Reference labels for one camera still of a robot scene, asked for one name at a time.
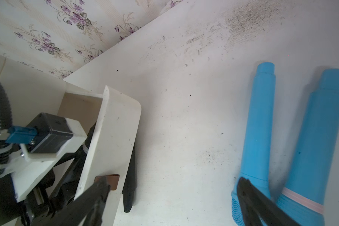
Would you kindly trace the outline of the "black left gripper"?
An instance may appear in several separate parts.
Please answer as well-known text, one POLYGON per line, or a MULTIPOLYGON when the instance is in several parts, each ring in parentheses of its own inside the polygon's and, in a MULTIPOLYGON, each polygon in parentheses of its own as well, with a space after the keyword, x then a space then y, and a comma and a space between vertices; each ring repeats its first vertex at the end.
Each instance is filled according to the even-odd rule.
POLYGON ((15 197, 12 178, 6 175, 0 179, 0 226, 19 218, 25 226, 47 223, 56 213, 70 204, 82 174, 82 155, 65 155, 60 163, 71 161, 68 169, 55 184, 53 170, 21 202, 15 197))

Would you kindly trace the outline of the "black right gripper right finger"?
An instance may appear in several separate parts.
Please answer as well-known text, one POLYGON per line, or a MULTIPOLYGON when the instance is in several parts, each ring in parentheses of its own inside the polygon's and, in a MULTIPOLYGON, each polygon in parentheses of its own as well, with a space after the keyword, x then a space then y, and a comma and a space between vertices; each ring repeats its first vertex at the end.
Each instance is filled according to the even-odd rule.
POLYGON ((299 224, 261 193, 249 179, 239 178, 237 196, 246 226, 298 226, 299 224))

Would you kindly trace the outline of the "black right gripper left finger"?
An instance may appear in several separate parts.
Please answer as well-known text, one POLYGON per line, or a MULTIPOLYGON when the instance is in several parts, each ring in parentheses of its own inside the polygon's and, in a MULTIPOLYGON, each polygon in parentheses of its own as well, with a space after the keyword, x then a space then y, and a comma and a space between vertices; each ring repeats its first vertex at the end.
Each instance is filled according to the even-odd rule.
POLYGON ((56 214, 46 226, 100 226, 111 186, 102 177, 70 205, 56 214))

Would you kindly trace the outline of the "black toy microphone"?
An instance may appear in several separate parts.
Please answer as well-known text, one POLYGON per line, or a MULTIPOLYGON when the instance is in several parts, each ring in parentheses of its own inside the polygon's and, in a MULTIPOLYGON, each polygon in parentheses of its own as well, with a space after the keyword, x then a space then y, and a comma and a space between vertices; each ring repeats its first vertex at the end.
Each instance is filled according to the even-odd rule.
POLYGON ((136 188, 137 188, 137 173, 136 173, 136 152, 134 146, 127 171, 127 176, 122 190, 123 210, 125 213, 129 213, 133 207, 136 188))
POLYGON ((81 178, 83 167, 86 161, 87 154, 89 152, 90 143, 93 137, 94 129, 96 123, 90 128, 86 140, 78 148, 75 153, 66 153, 56 164, 55 166, 64 164, 69 160, 73 160, 69 165, 68 169, 65 171, 64 175, 61 177, 61 180, 56 185, 54 190, 50 195, 50 199, 59 199, 62 198, 66 201, 73 199, 81 178))

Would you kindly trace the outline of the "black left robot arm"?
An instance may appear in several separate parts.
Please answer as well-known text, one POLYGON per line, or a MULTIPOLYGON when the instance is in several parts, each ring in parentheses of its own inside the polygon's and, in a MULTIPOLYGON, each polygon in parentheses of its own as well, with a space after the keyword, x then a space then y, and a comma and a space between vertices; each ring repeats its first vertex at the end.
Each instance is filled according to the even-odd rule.
POLYGON ((27 126, 13 125, 11 105, 0 83, 0 225, 19 218, 24 226, 44 226, 54 209, 46 189, 53 168, 86 139, 73 119, 38 114, 27 126))

